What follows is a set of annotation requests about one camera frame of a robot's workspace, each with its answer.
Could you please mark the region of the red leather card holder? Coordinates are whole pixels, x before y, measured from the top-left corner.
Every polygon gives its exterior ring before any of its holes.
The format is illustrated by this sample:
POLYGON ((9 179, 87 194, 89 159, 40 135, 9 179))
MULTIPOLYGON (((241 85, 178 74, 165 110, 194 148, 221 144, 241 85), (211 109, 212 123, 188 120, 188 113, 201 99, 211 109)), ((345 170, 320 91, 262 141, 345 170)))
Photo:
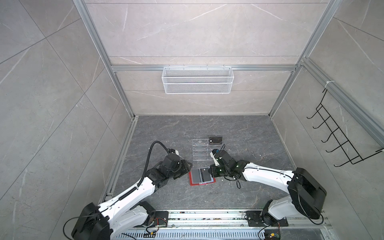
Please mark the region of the red leather card holder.
POLYGON ((191 186, 201 186, 216 182, 210 167, 191 169, 189 172, 189 178, 191 186))

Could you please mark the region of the dark credit card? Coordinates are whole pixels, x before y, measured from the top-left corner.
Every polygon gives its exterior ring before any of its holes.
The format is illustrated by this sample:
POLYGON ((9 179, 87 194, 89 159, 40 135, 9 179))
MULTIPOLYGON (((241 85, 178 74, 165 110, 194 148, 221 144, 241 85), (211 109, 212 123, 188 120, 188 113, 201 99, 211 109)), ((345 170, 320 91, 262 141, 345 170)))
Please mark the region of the dark credit card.
POLYGON ((209 137, 209 144, 210 145, 222 145, 223 144, 223 137, 209 137))
POLYGON ((210 172, 210 167, 200 168, 200 173, 203 184, 211 183, 215 180, 210 172))

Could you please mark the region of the clear acrylic organizer tray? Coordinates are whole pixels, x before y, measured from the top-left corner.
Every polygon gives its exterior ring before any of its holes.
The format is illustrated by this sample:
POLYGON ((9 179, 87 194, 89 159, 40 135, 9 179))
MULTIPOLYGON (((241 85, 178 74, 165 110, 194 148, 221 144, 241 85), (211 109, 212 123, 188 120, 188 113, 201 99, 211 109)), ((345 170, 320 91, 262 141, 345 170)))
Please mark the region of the clear acrylic organizer tray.
POLYGON ((193 160, 194 161, 210 161, 212 158, 210 152, 213 149, 219 149, 222 145, 210 145, 209 138, 193 139, 193 160))

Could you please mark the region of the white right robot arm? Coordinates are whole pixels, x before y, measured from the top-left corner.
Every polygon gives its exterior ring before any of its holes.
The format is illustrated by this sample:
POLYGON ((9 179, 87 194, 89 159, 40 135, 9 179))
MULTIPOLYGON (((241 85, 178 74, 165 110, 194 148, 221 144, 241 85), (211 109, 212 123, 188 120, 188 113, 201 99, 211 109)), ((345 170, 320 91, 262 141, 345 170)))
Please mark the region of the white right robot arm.
POLYGON ((305 169, 296 168, 294 171, 284 171, 256 165, 249 161, 236 161, 228 152, 214 149, 210 153, 214 164, 209 173, 213 178, 223 177, 236 182, 241 188, 241 182, 256 182, 268 185, 288 194, 279 200, 269 200, 265 204, 260 218, 267 226, 273 226, 286 217, 303 215, 315 225, 324 222, 322 209, 327 191, 305 169))

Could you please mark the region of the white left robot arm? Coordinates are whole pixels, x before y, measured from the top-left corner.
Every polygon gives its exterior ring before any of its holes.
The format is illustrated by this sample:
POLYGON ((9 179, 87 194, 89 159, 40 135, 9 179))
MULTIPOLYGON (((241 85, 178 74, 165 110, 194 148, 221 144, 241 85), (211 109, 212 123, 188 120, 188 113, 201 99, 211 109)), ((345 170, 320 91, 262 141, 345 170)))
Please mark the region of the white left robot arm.
POLYGON ((124 231, 147 224, 154 218, 155 209, 144 199, 169 179, 178 179, 188 174, 192 163, 178 153, 169 153, 163 161, 147 170, 140 180, 98 206, 90 203, 77 217, 77 222, 69 237, 70 240, 110 240, 124 231))

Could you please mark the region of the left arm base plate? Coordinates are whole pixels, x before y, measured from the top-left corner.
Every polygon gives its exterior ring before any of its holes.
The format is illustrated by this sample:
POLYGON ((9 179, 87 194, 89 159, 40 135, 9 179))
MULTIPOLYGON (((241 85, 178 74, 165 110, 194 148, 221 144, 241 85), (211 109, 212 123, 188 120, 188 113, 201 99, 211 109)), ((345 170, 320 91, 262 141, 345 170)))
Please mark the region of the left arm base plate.
POLYGON ((149 213, 147 216, 147 219, 144 221, 143 226, 168 226, 168 218, 169 218, 169 212, 168 211, 155 211, 152 213, 149 213))

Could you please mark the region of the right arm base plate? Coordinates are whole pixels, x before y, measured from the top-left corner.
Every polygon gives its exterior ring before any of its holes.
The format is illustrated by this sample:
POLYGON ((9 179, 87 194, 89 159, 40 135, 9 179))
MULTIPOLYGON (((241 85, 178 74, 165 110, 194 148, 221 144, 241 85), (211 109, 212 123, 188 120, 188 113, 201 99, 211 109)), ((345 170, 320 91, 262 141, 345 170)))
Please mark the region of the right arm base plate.
POLYGON ((288 227, 286 218, 275 220, 271 217, 264 217, 262 211, 246 211, 244 219, 248 222, 249 227, 288 227))

